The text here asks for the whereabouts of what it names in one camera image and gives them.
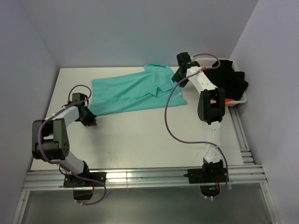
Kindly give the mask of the teal t shirt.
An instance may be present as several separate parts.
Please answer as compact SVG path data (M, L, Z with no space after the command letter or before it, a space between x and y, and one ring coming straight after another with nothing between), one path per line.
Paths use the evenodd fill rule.
M93 79L90 110L100 116L164 108L175 86L173 75L169 66L147 64L142 72Z

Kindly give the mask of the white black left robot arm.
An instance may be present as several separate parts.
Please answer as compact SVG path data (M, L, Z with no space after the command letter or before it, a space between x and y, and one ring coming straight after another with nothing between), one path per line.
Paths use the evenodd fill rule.
M80 122L85 127L97 125L96 115L89 109L88 96L73 93L72 99L52 118L35 120L32 124L32 155L63 168L65 178L79 186L90 183L91 174L87 163L70 151L67 126Z

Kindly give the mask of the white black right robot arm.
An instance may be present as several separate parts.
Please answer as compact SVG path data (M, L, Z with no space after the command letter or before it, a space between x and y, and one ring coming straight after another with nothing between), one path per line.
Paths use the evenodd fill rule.
M171 78L177 86L185 87L191 81L199 93L197 113L208 128L211 141L205 144L206 154L201 168L187 170L184 176L190 184L228 181L228 163L220 149L220 126L225 115L225 90L214 85L205 75L209 68L202 67L187 52L177 55L178 70Z

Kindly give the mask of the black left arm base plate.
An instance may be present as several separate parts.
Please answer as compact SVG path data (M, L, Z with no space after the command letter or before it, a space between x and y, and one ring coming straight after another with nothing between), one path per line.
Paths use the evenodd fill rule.
M91 172L88 180L75 177L74 175L65 175L64 188L80 188L80 187L102 187L106 183L106 172Z

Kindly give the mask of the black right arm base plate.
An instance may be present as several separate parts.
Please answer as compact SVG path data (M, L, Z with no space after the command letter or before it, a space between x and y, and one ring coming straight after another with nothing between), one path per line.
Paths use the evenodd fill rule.
M229 181L226 168L216 170L215 172L210 171L207 168L188 169L187 173L184 174L184 177L188 178L190 184L216 183L216 181L225 183L226 181Z

